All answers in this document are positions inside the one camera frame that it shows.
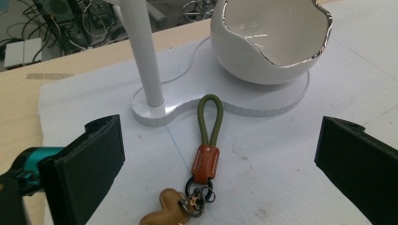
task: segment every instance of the wooden table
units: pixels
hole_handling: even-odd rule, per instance
[[[318,1],[321,4],[333,0]],[[156,51],[209,36],[210,20],[190,23],[153,34]],[[130,43],[121,41],[86,52],[75,53],[28,67],[0,73],[0,174],[26,148],[42,145],[38,119],[38,97],[45,83],[103,68],[133,58]],[[26,197],[32,224],[43,224],[44,195]]]

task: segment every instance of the egg-shaped bowl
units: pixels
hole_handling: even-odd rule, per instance
[[[286,83],[306,73],[328,43],[332,18],[315,0],[219,0],[212,48],[243,81]]]

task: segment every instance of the white base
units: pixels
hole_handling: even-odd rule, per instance
[[[179,48],[168,51],[171,55],[178,54],[175,51]],[[185,58],[191,57],[191,52],[184,53]],[[292,82],[278,85],[244,82],[228,73],[216,57],[209,41],[199,45],[190,70],[177,79],[162,83],[164,102],[159,107],[149,106],[144,90],[140,89],[131,103],[135,118],[147,126],[164,126],[183,112],[196,108],[199,99],[206,94],[218,96],[224,109],[230,113],[250,117],[273,116],[296,106],[309,85],[309,72]],[[168,59],[164,54],[158,54],[160,64],[165,60]]]

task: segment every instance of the tan leather charm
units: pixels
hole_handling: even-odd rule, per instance
[[[190,216],[179,204],[183,196],[178,191],[167,188],[161,192],[159,200],[161,210],[144,216],[140,225],[183,225],[190,220]]]

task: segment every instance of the white foam sheet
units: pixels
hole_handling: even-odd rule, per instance
[[[394,0],[325,5],[333,15],[333,30],[324,55],[311,69],[306,96],[276,117],[224,115],[213,181],[217,199],[190,224],[370,224],[315,166],[314,154],[324,115],[363,125],[398,148],[397,7]],[[373,32],[380,26],[389,29]],[[174,50],[192,53],[197,43]],[[189,60],[180,63],[185,67]],[[88,224],[138,224],[161,208],[163,189],[183,190],[191,176],[200,144],[196,111],[163,127],[143,126],[130,107],[139,88],[134,62],[128,61],[41,89],[44,145],[67,145],[84,133],[84,124],[121,116],[126,162]],[[207,108],[207,128],[215,116],[215,109]]]

